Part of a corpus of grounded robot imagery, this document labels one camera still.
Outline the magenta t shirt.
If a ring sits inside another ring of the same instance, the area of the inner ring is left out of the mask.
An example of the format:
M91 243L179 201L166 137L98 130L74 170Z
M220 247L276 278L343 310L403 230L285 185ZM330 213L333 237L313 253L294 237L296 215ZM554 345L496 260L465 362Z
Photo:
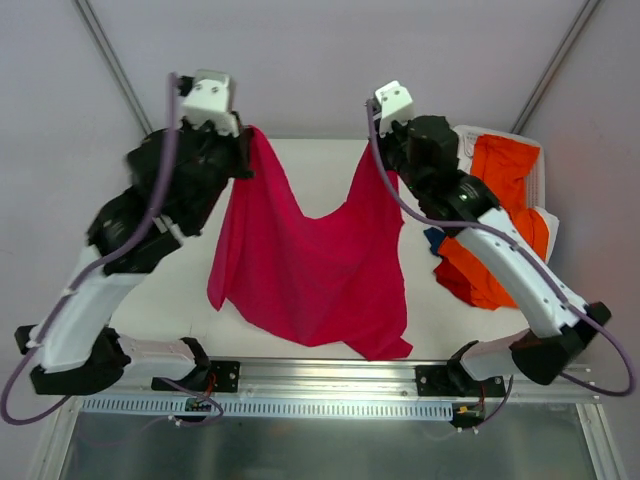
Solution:
M364 148L345 201L306 216L266 135L250 144L249 180L233 183L208 279L216 310L307 347L342 342L369 361L406 358L408 312L396 179Z

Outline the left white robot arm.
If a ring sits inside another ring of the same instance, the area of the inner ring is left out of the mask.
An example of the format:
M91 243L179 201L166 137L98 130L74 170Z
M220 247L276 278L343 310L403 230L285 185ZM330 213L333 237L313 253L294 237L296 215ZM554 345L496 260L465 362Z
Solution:
M252 132L233 109L235 83L200 70L169 79L169 120L125 158L129 187L88 227L79 263L50 318L16 331L40 395L88 396L139 382L202 391L212 372L198 340L138 340L110 325L128 294L186 237L199 235L233 179L249 179Z

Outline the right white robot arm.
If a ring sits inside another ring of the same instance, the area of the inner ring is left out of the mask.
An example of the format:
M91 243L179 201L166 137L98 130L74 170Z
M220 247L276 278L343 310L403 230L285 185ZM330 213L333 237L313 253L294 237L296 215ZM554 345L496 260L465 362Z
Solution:
M492 274L527 321L524 330L471 341L448 360L444 376L459 395L483 380L522 374L549 385L597 335L611 313L567 287L518 233L480 179L459 169L457 136L442 117L409 118L374 98L365 104L376 167L395 203L453 237Z

